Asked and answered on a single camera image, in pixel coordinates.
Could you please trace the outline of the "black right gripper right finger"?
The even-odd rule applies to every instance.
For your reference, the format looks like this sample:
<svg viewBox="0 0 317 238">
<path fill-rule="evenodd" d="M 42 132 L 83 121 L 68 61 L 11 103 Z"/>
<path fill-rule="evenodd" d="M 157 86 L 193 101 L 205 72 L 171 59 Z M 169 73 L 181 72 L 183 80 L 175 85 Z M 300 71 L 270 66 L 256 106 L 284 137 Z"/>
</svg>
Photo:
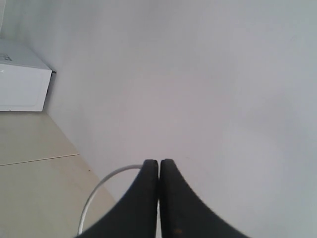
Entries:
<svg viewBox="0 0 317 238">
<path fill-rule="evenodd" d="M 245 238 L 191 189 L 176 163 L 160 163 L 159 207 L 163 238 Z"/>
</svg>

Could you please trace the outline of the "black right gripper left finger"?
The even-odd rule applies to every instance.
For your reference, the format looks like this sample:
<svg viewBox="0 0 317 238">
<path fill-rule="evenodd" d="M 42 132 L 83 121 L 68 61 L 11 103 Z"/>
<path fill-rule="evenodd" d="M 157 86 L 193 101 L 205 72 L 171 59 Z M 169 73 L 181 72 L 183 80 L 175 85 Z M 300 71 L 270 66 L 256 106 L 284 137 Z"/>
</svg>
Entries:
<svg viewBox="0 0 317 238">
<path fill-rule="evenodd" d="M 122 198 L 96 223 L 84 230 L 85 218 L 97 191 L 113 176 L 131 169 L 139 172 Z M 157 227 L 158 162 L 119 168 L 104 177 L 89 195 L 81 213 L 80 238 L 154 238 Z"/>
</svg>

